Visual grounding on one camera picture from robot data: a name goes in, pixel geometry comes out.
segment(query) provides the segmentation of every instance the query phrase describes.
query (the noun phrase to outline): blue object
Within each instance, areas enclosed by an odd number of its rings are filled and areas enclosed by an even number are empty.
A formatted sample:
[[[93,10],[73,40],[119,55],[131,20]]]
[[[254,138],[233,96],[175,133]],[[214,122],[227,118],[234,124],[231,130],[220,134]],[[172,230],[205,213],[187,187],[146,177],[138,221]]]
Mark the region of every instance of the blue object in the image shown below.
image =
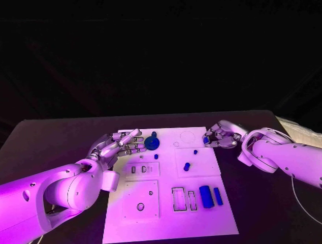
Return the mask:
[[[210,142],[207,137],[204,137],[202,141],[204,141],[204,144],[207,144]]]
[[[159,146],[159,140],[156,138],[155,131],[152,131],[151,136],[143,141],[148,150],[155,150]]]
[[[211,191],[208,186],[201,186],[200,188],[200,195],[201,195],[201,201],[204,208],[214,207],[214,200],[211,196]]]
[[[215,195],[215,199],[217,199],[217,204],[223,205],[223,201],[221,201],[221,195],[220,195],[220,191],[218,188],[214,188],[214,195]]]
[[[189,163],[185,163],[184,165],[184,171],[188,171]]]

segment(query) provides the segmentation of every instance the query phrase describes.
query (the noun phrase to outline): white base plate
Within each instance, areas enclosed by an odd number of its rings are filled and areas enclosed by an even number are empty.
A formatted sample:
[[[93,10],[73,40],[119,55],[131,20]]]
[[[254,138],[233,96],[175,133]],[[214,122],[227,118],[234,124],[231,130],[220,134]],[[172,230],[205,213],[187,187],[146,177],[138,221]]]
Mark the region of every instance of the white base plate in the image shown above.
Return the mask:
[[[109,193],[102,243],[238,234],[215,155],[212,149],[204,147],[202,144],[201,136],[205,133],[205,127],[141,131],[143,138],[151,136],[152,131],[156,132],[159,147],[142,154],[120,157],[115,163],[113,171],[120,173],[120,178],[116,191]],[[159,176],[139,174],[138,177],[131,178],[131,174],[128,174],[131,165],[128,164],[155,161],[158,161]],[[185,172],[182,168],[187,162],[189,169]],[[129,184],[132,181],[138,182],[129,188],[126,182]],[[149,182],[154,181],[156,181],[154,186],[158,186],[158,205],[152,198],[154,195],[148,198],[145,194],[152,187]],[[210,186],[211,189],[214,207],[208,209],[202,207],[198,190],[201,186]],[[218,187],[220,190],[221,206],[217,205],[214,187]],[[184,188],[187,211],[174,212],[172,188]],[[131,191],[135,191],[132,200],[128,198]],[[197,211],[189,210],[188,191],[194,191]],[[138,213],[136,202],[139,201],[146,202],[145,208],[152,205],[152,210],[148,208],[152,215],[146,209],[141,211],[145,211],[145,216]]]

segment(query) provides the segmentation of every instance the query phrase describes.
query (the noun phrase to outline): black table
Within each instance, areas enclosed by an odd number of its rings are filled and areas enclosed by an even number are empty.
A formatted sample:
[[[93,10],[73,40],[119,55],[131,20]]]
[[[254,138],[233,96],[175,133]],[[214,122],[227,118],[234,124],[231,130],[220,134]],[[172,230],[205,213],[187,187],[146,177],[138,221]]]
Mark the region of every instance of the black table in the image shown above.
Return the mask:
[[[240,123],[248,130],[270,127],[284,132],[271,112],[263,110],[24,120],[0,150],[0,184],[74,163],[84,158],[100,135],[118,129],[208,128],[221,119]],[[152,243],[322,243],[322,225],[297,205],[290,178],[280,170],[269,174],[254,166],[247,167],[236,159],[238,150],[240,147],[214,149],[238,235]],[[322,221],[322,190],[299,181],[294,184],[306,210]],[[100,191],[93,206],[44,235],[41,243],[100,244],[106,205],[108,192]]]

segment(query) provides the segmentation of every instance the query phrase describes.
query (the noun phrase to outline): robotic hand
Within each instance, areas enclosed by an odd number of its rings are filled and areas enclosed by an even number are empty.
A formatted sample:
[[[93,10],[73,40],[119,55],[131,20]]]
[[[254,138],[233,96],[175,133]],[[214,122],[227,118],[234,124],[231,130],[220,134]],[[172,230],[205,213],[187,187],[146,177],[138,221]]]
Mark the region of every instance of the robotic hand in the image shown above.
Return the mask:
[[[322,189],[322,148],[294,143],[282,132],[261,128],[247,131],[221,120],[202,135],[204,145],[233,148],[241,142],[238,161],[273,173],[277,168],[297,180]]]
[[[28,243],[92,206],[100,189],[116,190],[119,174],[108,169],[118,156],[146,151],[139,136],[138,129],[103,135],[74,164],[0,185],[0,243]]]

